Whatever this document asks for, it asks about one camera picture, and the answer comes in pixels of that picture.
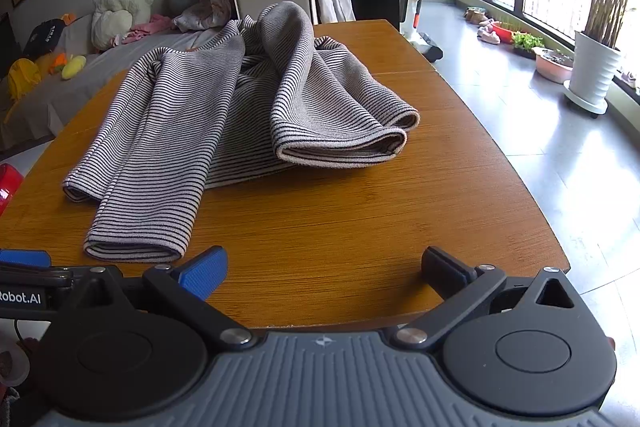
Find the cable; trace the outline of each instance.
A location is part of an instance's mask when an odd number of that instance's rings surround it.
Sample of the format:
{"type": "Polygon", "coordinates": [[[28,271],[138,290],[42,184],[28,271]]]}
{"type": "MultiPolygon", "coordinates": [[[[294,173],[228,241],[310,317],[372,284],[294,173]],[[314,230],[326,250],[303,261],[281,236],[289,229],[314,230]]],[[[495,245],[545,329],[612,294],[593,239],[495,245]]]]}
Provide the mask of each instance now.
{"type": "Polygon", "coordinates": [[[22,349],[27,352],[27,355],[30,355],[31,349],[29,349],[29,346],[27,346],[27,344],[24,342],[24,338],[22,337],[22,335],[20,334],[20,330],[18,329],[18,319],[14,319],[14,330],[15,334],[18,335],[18,340],[22,344],[22,349]]]}

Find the potted plant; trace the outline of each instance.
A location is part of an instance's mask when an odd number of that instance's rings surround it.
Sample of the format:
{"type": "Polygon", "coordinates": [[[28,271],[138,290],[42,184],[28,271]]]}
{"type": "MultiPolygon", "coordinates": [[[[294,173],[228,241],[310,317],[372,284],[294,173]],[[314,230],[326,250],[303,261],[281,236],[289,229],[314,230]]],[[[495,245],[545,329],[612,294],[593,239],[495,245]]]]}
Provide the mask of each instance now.
{"type": "Polygon", "coordinates": [[[533,48],[543,48],[545,41],[542,37],[536,37],[530,33],[515,32],[513,34],[513,52],[522,57],[532,58],[535,60],[536,54],[533,48]]]}
{"type": "Polygon", "coordinates": [[[513,44],[513,34],[519,31],[515,24],[496,21],[491,24],[494,32],[500,37],[500,42],[504,44],[513,44]]]}
{"type": "Polygon", "coordinates": [[[616,40],[628,0],[591,0],[587,25],[575,33],[574,70],[565,95],[594,115],[607,110],[604,97],[622,60],[616,40]]]}
{"type": "Polygon", "coordinates": [[[546,48],[533,48],[536,54],[536,71],[556,84],[564,84],[571,78],[574,68],[572,58],[546,48]]]}

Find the sofa cushion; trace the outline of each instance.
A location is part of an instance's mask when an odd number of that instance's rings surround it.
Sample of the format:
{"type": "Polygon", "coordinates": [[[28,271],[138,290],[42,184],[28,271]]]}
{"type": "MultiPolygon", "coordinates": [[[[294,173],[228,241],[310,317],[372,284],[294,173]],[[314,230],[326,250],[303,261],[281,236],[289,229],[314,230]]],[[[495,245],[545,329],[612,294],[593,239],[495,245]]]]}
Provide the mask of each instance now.
{"type": "Polygon", "coordinates": [[[90,55],[95,53],[91,42],[91,20],[93,14],[85,15],[73,21],[62,30],[62,36],[54,51],[54,55],[65,53],[70,55],[90,55]]]}

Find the tiled floor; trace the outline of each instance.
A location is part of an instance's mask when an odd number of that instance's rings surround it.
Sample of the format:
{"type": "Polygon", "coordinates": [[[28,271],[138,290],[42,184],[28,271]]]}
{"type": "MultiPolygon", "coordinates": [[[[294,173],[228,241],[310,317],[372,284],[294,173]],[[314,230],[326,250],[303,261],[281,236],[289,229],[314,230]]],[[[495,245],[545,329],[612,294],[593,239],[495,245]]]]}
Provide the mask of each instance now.
{"type": "Polygon", "coordinates": [[[616,340],[618,373],[603,412],[640,425],[638,144],[611,113],[593,120],[568,107],[533,60],[479,41],[455,6],[423,3],[418,28],[443,49],[435,68],[527,185],[571,263],[569,279],[616,340]]]}

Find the red object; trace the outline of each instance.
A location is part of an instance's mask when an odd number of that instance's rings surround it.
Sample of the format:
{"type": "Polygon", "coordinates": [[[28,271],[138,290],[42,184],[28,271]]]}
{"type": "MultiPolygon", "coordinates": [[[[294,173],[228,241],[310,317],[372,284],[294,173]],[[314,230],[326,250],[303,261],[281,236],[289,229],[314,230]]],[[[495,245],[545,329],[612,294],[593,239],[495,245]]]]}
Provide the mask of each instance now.
{"type": "Polygon", "coordinates": [[[500,42],[504,42],[505,44],[513,44],[513,32],[511,30],[500,28],[499,22],[494,22],[491,24],[491,26],[494,28],[495,34],[500,37],[500,42]]]}
{"type": "Polygon", "coordinates": [[[22,175],[8,163],[0,165],[0,216],[22,183],[22,175]]]}

